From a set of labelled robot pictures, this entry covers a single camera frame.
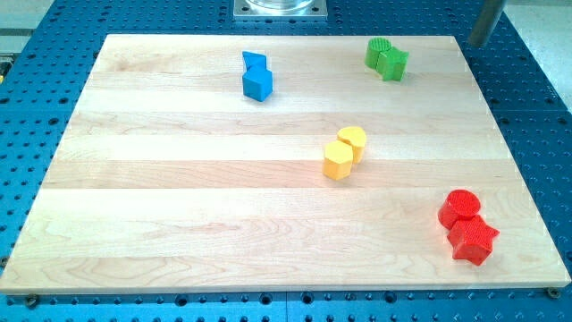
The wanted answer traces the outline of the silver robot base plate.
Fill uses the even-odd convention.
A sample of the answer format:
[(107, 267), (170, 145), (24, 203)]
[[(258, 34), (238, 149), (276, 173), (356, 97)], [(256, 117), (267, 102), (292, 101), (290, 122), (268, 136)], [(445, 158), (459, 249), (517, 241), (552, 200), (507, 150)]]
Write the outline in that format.
[(326, 0), (233, 0), (236, 20), (318, 19), (328, 16)]

